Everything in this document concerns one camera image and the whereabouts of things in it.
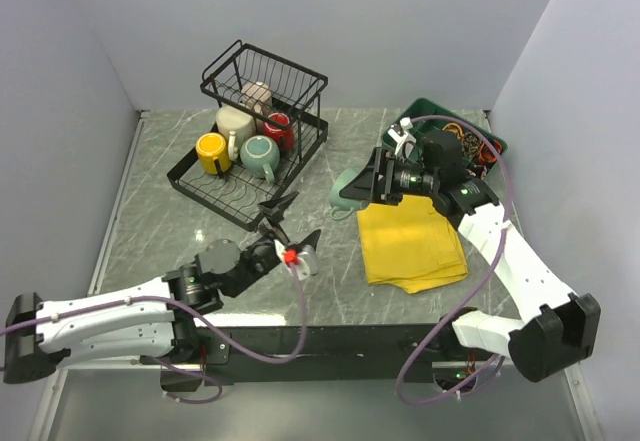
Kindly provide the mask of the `pink mug lilac interior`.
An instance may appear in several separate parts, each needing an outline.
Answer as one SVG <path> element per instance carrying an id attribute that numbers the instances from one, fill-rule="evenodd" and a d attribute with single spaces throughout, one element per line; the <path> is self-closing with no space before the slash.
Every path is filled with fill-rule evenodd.
<path id="1" fill-rule="evenodd" d="M 261 81 L 249 81 L 242 86 L 240 103 L 251 113 L 269 116 L 273 112 L 272 91 Z"/>

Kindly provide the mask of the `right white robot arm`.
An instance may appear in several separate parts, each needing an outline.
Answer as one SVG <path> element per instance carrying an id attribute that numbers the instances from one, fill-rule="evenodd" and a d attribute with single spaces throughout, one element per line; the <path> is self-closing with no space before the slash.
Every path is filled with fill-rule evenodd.
<path id="1" fill-rule="evenodd" d="M 459 308 L 435 335 L 441 353 L 450 359 L 460 359 L 471 349 L 498 354 L 532 382 L 590 357 L 601 316 L 596 299 L 576 294 L 544 264 L 497 195 L 470 175 L 461 141 L 453 133 L 426 134 L 418 152 L 417 162 L 410 163 L 400 153 L 374 148 L 367 165 L 340 195 L 393 206 L 406 195 L 430 198 L 509 292 L 518 318 Z"/>

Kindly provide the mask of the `speckled blue-green mug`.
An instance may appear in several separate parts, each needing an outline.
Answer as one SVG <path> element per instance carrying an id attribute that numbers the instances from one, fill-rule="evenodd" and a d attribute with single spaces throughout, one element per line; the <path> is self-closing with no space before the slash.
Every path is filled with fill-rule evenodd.
<path id="1" fill-rule="evenodd" d="M 240 158 L 251 175 L 269 184 L 275 183 L 280 150 L 273 139 L 264 135 L 250 137 L 241 147 Z"/>

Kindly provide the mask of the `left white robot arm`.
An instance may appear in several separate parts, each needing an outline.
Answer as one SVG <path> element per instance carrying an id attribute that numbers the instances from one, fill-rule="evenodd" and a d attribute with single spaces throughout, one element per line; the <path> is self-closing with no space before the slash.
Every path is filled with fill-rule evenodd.
<path id="1" fill-rule="evenodd" d="M 238 297 L 279 265 L 296 283 L 317 273 L 320 230 L 293 241 L 281 226 L 296 197 L 260 203 L 266 221 L 246 247 L 217 239 L 172 271 L 102 295 L 63 301 L 45 301 L 35 292 L 17 296 L 1 330 L 4 383 L 34 382 L 62 367 L 113 357 L 193 360 L 203 344 L 195 322 L 220 310 L 224 298 Z"/>

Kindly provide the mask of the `white mug green interior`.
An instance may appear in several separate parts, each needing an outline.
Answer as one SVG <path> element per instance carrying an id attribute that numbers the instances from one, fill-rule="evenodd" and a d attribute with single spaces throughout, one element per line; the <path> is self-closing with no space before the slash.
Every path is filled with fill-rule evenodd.
<path id="1" fill-rule="evenodd" d="M 227 151 L 232 161 L 235 161 L 242 145 L 256 134 L 254 118 L 232 106 L 222 106 L 215 115 L 218 132 L 227 140 Z"/>

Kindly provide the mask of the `red cup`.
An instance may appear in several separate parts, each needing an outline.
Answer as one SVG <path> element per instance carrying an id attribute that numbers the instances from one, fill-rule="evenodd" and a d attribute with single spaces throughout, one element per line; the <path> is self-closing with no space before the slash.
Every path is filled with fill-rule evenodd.
<path id="1" fill-rule="evenodd" d="M 273 112 L 267 118 L 268 122 L 263 124 L 263 134 L 272 139 L 281 152 L 292 151 L 295 138 L 289 116 L 285 113 Z"/>

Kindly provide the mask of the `yellow enamel mug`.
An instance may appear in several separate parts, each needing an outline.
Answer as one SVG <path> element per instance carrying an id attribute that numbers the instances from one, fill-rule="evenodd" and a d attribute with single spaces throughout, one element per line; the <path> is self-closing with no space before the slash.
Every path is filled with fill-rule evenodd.
<path id="1" fill-rule="evenodd" d="M 222 175 L 232 166 L 226 138 L 217 132 L 203 134 L 196 142 L 195 149 L 205 173 Z"/>

